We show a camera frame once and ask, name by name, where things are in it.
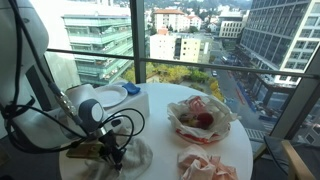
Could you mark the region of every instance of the road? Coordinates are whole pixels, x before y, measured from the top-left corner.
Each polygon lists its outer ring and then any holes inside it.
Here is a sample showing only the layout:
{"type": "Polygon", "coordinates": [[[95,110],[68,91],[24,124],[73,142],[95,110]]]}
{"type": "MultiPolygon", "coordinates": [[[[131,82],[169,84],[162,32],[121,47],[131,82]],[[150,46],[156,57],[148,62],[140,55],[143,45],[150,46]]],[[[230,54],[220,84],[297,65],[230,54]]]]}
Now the road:
{"type": "MultiPolygon", "coordinates": [[[[216,59],[215,63],[221,64],[221,61],[216,59]]],[[[226,104],[232,112],[237,113],[242,117],[240,119],[242,125],[248,129],[266,131],[265,126],[259,120],[259,112],[254,113],[248,106],[248,103],[241,94],[232,74],[226,70],[216,71],[218,74],[217,80],[219,82],[220,91],[225,96],[226,104]]]]}
{"type": "Polygon", "coordinates": [[[222,56],[228,57],[228,53],[222,48],[221,41],[213,41],[211,55],[214,55],[217,59],[220,59],[222,56]]]}

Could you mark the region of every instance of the building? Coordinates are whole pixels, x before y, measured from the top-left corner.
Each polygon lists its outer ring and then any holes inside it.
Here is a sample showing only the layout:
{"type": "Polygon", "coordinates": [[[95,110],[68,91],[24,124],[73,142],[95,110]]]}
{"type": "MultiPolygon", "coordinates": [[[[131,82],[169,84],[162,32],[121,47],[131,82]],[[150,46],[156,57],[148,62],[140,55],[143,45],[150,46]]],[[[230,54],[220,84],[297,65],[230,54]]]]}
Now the building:
{"type": "Polygon", "coordinates": [[[155,59],[174,60],[176,37],[169,36],[168,29],[158,30],[150,36],[150,57],[155,59]]]}
{"type": "Polygon", "coordinates": [[[217,31],[218,26],[217,26],[215,23],[210,23],[210,24],[208,25],[208,28],[210,29],[210,31],[211,31],[212,33],[214,33],[214,32],[217,31]]]}
{"type": "Polygon", "coordinates": [[[222,11],[219,16],[219,37],[237,39],[245,27],[249,11],[222,11]]]}
{"type": "Polygon", "coordinates": [[[194,26],[196,27],[198,30],[200,30],[201,28],[201,24],[202,24],[202,20],[201,18],[199,18],[198,16],[194,15],[194,13],[191,13],[189,16],[187,16],[186,18],[188,18],[190,20],[190,26],[194,26]]]}
{"type": "Polygon", "coordinates": [[[202,36],[181,36],[180,61],[193,62],[193,63],[209,63],[210,59],[210,46],[213,41],[209,38],[202,36]]]}
{"type": "MultiPolygon", "coordinates": [[[[63,17],[72,50],[133,55],[131,19],[126,15],[66,14],[63,17]]],[[[82,84],[106,85],[116,80],[132,61],[74,55],[82,84]]]]}
{"type": "Polygon", "coordinates": [[[188,33],[150,36],[150,57],[193,63],[209,63],[212,39],[188,33]]]}
{"type": "MultiPolygon", "coordinates": [[[[320,40],[320,1],[258,1],[252,3],[241,46],[255,68],[303,73],[320,40]]],[[[298,77],[257,76],[253,94],[270,108],[282,109],[298,77]]]]}
{"type": "Polygon", "coordinates": [[[154,12],[155,17],[155,27],[156,29],[170,28],[173,31],[183,31],[186,30],[186,20],[185,15],[182,11],[177,9],[157,9],[154,12]]]}

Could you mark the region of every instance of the table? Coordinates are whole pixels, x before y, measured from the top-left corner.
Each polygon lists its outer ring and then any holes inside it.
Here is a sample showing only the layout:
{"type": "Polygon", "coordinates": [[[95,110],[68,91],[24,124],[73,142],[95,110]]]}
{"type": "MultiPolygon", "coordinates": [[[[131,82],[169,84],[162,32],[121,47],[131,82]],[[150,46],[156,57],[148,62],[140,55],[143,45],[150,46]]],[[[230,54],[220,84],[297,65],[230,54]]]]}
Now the table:
{"type": "MultiPolygon", "coordinates": [[[[167,179],[178,180],[177,154],[191,145],[179,137],[168,120],[167,105],[179,102],[191,95],[204,93],[174,84],[139,84],[141,90],[149,95],[150,116],[141,136],[144,136],[153,151],[150,167],[140,176],[140,180],[167,179]]],[[[231,122],[229,135],[218,142],[201,145],[210,154],[220,155],[221,162],[237,169],[240,180],[249,180],[253,168],[252,148],[249,138],[239,120],[231,122]]],[[[84,160],[68,159],[66,152],[59,158],[60,173],[63,180],[81,179],[81,174],[87,169],[84,160]]]]}

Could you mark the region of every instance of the rooftop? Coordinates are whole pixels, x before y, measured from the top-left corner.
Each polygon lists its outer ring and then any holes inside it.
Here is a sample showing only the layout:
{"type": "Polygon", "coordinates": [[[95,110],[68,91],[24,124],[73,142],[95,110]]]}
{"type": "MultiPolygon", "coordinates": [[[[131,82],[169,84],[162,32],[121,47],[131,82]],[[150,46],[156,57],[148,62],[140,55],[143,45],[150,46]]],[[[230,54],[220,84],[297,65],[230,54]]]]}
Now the rooftop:
{"type": "Polygon", "coordinates": [[[188,19],[193,19],[193,18],[198,18],[201,20],[201,18],[199,18],[198,16],[186,16],[188,19]]]}
{"type": "Polygon", "coordinates": [[[154,14],[182,14],[184,13],[177,9],[157,9],[154,14]]]}

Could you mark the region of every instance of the plate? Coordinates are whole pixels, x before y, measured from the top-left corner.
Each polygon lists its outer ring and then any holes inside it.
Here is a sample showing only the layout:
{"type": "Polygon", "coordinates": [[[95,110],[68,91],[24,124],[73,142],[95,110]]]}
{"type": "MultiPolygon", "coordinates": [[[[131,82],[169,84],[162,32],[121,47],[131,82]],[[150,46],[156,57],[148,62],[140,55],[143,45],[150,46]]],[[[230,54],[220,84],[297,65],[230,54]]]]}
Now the plate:
{"type": "Polygon", "coordinates": [[[102,107],[111,107],[121,103],[128,96],[128,92],[121,86],[109,85],[95,89],[102,107]]]}

